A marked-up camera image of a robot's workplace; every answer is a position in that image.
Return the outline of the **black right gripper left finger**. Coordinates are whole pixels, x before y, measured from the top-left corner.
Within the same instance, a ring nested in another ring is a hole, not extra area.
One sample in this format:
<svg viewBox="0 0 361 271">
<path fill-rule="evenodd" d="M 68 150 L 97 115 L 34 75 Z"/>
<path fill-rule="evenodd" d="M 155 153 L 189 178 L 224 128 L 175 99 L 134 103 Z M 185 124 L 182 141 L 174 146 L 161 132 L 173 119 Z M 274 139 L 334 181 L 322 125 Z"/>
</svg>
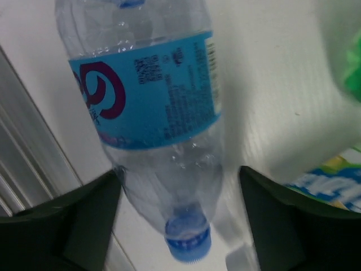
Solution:
<svg viewBox="0 0 361 271">
<path fill-rule="evenodd" d="M 53 200 L 1 217 L 1 270 L 102 270 L 121 182 L 109 171 Z"/>
</svg>

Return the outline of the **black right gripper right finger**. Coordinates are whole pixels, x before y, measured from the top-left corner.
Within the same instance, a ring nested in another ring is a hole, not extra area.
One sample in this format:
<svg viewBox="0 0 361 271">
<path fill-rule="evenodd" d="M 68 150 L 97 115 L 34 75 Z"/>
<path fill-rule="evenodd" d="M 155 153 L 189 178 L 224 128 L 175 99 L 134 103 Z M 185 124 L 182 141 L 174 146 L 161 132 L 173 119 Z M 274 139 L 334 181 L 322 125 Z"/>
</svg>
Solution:
<svg viewBox="0 0 361 271">
<path fill-rule="evenodd" d="M 360 213 L 242 166 L 240 189 L 260 270 L 360 270 Z"/>
</svg>

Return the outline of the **clear bottle light blue label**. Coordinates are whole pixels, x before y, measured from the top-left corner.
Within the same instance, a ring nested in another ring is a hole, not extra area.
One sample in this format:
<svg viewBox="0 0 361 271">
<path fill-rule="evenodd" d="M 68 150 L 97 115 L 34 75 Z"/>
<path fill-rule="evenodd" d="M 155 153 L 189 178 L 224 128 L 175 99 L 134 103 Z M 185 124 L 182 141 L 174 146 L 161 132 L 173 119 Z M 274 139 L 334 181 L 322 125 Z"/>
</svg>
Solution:
<svg viewBox="0 0 361 271">
<path fill-rule="evenodd" d="M 128 201 L 183 263 L 205 257 L 223 177 L 205 1 L 56 1 L 56 26 Z"/>
</svg>

